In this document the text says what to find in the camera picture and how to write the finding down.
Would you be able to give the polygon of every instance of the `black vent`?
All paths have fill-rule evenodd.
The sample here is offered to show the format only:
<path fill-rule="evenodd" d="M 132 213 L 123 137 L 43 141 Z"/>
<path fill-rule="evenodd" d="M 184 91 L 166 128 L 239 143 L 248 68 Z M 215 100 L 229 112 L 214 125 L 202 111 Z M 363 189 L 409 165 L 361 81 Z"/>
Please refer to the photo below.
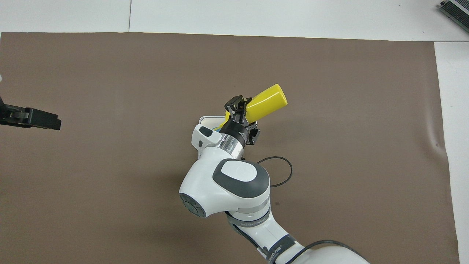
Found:
<path fill-rule="evenodd" d="M 469 32 L 469 15 L 462 11 L 459 7 L 457 7 L 452 2 L 447 2 L 441 7 L 440 10 L 461 27 L 463 27 L 465 31 Z"/>
<path fill-rule="evenodd" d="M 469 10 L 469 0 L 456 0 L 456 2 Z"/>

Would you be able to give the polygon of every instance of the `yellow cup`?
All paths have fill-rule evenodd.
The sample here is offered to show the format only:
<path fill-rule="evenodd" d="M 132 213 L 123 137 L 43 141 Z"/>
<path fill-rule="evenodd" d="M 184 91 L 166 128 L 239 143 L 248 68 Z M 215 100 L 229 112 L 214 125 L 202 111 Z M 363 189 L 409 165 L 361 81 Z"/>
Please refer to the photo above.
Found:
<path fill-rule="evenodd" d="M 246 106 L 246 120 L 249 124 L 253 123 L 287 104 L 282 88 L 275 84 L 252 98 L 252 101 Z M 225 121 L 215 130 L 221 128 L 228 121 L 229 116 L 230 114 L 226 112 Z"/>

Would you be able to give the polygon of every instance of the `yellow cylinder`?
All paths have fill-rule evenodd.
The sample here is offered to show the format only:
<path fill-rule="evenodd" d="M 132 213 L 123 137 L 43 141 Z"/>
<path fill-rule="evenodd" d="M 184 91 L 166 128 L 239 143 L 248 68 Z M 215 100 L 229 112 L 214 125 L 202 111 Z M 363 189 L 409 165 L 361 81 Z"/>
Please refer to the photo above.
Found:
<path fill-rule="evenodd" d="M 287 104 L 287 99 L 280 85 L 272 85 L 270 88 L 254 96 L 252 101 L 246 106 L 246 120 L 249 124 L 253 123 Z M 215 130 L 221 128 L 228 121 L 229 116 L 230 114 L 226 112 L 225 121 Z"/>

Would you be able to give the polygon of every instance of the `gray band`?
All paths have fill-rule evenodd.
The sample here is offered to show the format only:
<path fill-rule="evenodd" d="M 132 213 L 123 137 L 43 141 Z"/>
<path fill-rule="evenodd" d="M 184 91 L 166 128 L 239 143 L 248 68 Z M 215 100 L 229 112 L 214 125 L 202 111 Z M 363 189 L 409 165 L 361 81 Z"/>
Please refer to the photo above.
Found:
<path fill-rule="evenodd" d="M 265 213 L 265 215 L 263 217 L 261 217 L 260 219 L 258 220 L 255 220 L 255 221 L 242 221 L 242 220 L 239 220 L 239 219 L 236 219 L 234 218 L 233 216 L 230 215 L 230 213 L 228 212 L 225 212 L 226 215 L 227 215 L 227 218 L 228 218 L 228 222 L 231 223 L 231 224 L 234 224 L 234 225 L 237 225 L 237 226 L 241 226 L 241 227 L 254 227 L 254 226 L 257 226 L 257 225 L 260 225 L 262 224 L 263 222 L 265 222 L 267 220 L 267 218 L 269 218 L 270 216 L 270 208 L 269 210 Z"/>
<path fill-rule="evenodd" d="M 269 250 L 267 253 L 267 257 L 265 258 L 268 264 L 275 263 L 275 260 L 285 252 L 285 250 L 289 249 L 291 246 L 295 244 L 296 239 L 292 237 L 290 234 L 285 235 L 281 239 L 279 239 Z"/>

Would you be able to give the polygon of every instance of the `black cable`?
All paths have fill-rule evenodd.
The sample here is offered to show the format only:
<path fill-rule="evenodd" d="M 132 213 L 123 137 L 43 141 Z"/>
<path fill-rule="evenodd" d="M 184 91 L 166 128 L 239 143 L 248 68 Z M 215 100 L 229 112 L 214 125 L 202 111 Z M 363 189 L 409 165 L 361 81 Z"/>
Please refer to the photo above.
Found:
<path fill-rule="evenodd" d="M 260 161 L 257 162 L 257 164 L 261 163 L 261 162 L 264 162 L 266 160 L 270 160 L 270 159 L 282 159 L 284 161 L 286 161 L 289 165 L 290 165 L 290 175 L 288 176 L 288 178 L 278 184 L 274 184 L 274 185 L 270 185 L 270 188 L 274 188 L 274 187 L 277 187 L 277 186 L 280 186 L 280 185 L 283 185 L 285 184 L 287 181 L 289 181 L 291 178 L 292 178 L 292 174 L 293 174 L 293 165 L 291 164 L 291 162 L 284 158 L 284 157 L 281 157 L 281 156 L 270 156 L 270 157 L 267 157 L 265 159 L 262 159 Z"/>
<path fill-rule="evenodd" d="M 341 247 L 344 247 L 344 248 L 347 248 L 349 250 L 351 250 L 353 253 L 359 255 L 360 257 L 362 257 L 362 259 L 366 260 L 366 258 L 364 258 L 362 255 L 360 255 L 360 253 L 358 253 L 356 250 L 354 250 L 353 248 L 347 246 L 346 244 L 344 243 L 341 243 L 341 242 L 338 242 L 338 241 L 335 241 L 335 240 L 320 240 L 320 241 L 316 241 L 314 243 L 311 243 L 309 244 L 308 246 L 304 247 L 302 250 L 300 250 L 300 252 L 298 252 L 295 256 L 293 256 L 292 259 L 290 259 L 286 264 L 291 264 L 294 260 L 296 260 L 297 257 L 299 257 L 301 254 L 303 254 L 306 250 L 314 247 L 314 246 L 317 246 L 317 245 L 320 245 L 320 244 L 335 244 L 335 245 L 339 245 Z"/>

